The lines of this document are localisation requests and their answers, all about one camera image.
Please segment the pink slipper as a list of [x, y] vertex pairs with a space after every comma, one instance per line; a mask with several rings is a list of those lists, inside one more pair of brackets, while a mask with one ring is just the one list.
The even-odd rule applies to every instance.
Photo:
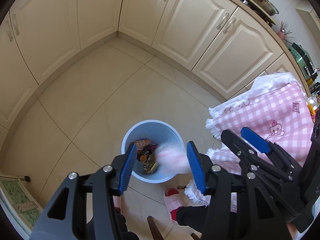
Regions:
[[163, 191], [163, 200], [166, 205], [170, 220], [177, 224], [177, 212], [179, 209], [185, 207], [181, 200], [178, 189], [174, 187], [167, 187]]

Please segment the cream lower cabinets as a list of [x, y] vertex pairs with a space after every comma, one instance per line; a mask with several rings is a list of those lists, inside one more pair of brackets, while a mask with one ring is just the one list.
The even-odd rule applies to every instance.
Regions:
[[10, 129], [41, 85], [115, 33], [150, 46], [230, 98], [293, 56], [240, 0], [3, 0], [1, 126]]

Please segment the pink utensil holder cup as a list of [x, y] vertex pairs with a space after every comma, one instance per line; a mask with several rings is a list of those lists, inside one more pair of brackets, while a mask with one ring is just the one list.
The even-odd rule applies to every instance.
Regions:
[[281, 39], [281, 40], [284, 40], [286, 38], [286, 34], [285, 34], [285, 31], [283, 29], [280, 29], [278, 32], [277, 32], [277, 36]]

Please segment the green electric cooker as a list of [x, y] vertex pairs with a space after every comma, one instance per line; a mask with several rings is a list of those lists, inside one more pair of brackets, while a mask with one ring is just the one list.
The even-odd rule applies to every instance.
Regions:
[[291, 44], [289, 51], [294, 57], [296, 63], [299, 65], [306, 81], [309, 79], [315, 81], [318, 74], [317, 70], [314, 68], [309, 53], [300, 44], [296, 43]]

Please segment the pink white plastic bag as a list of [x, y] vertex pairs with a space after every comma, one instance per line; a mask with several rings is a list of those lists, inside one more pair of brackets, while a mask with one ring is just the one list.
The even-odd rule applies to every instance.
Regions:
[[172, 141], [165, 142], [155, 150], [159, 171], [163, 174], [187, 174], [191, 172], [184, 146]]

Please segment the blue trash bin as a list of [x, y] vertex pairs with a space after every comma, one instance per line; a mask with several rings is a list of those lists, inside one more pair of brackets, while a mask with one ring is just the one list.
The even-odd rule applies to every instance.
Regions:
[[159, 120], [144, 120], [132, 126], [123, 138], [121, 152], [134, 143], [137, 148], [136, 161], [132, 175], [149, 184], [167, 182], [176, 176], [176, 172], [165, 166], [156, 156], [162, 146], [174, 146], [184, 150], [184, 143], [179, 133], [169, 124]]

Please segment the pink checked tablecloth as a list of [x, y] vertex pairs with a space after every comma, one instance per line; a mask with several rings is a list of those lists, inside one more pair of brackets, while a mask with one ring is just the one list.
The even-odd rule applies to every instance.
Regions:
[[306, 161], [313, 130], [302, 85], [291, 73], [257, 77], [250, 90], [209, 109], [206, 128], [216, 139], [224, 130], [236, 135], [244, 127], [275, 142], [299, 165]]

